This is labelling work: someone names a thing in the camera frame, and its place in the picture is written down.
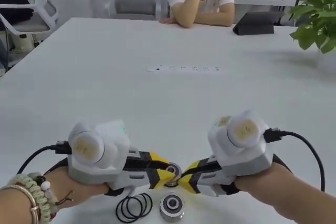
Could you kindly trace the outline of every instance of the potted plant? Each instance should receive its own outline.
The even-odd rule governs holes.
[[[318,67],[336,73],[336,0],[305,0],[290,11],[293,18],[306,18],[290,36],[303,50],[316,44]]]

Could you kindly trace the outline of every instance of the white motor housing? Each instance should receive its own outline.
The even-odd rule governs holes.
[[[68,156],[69,175],[83,184],[113,181],[124,168],[130,149],[122,121],[95,126],[78,123],[68,142],[72,149]]]

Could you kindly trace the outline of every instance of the black cable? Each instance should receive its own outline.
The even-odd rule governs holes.
[[[131,212],[129,205],[131,200],[135,200],[139,203],[140,205],[139,214]],[[127,196],[124,199],[122,199],[116,206],[115,215],[117,219],[122,223],[133,223],[139,220],[140,218],[147,216],[152,211],[152,208],[153,208],[153,200],[151,196],[149,196],[146,193],[142,193],[136,196]]]
[[[314,149],[314,147],[309,143],[309,141],[307,139],[305,139],[303,136],[295,133],[295,132],[290,132],[290,131],[280,131],[280,136],[293,136],[296,137],[298,139],[300,139],[301,141],[303,141],[308,148],[311,150],[311,152],[313,153],[319,168],[320,168],[320,176],[321,176],[321,191],[325,191],[326,189],[326,181],[325,181],[325,172],[324,172],[324,167],[323,167],[323,163],[321,161],[321,158],[319,157],[319,154],[317,154],[316,150]]]
[[[49,146],[45,146],[39,150],[37,150],[36,152],[34,152],[21,166],[21,168],[19,169],[19,171],[17,172],[17,174],[21,174],[23,172],[23,170],[27,167],[27,165],[30,163],[30,161],[33,160],[34,157],[36,157],[38,154],[47,151],[47,150],[56,150],[56,145],[49,145]]]

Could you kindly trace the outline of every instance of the floor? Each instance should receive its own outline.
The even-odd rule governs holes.
[[[20,62],[27,54],[16,54],[16,53],[9,53],[9,66],[12,67]],[[0,63],[0,77],[5,74],[5,68]]]

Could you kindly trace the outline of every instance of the forearm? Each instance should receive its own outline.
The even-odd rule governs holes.
[[[16,189],[0,190],[0,218],[2,224],[31,224],[31,203],[28,197]]]
[[[191,27],[195,22],[199,4],[200,0],[185,0],[174,13],[176,21],[183,27]]]
[[[211,26],[228,26],[233,23],[231,15],[227,13],[197,13],[195,23]]]
[[[281,199],[274,208],[298,224],[336,223],[336,198],[299,179],[292,181],[286,198]]]

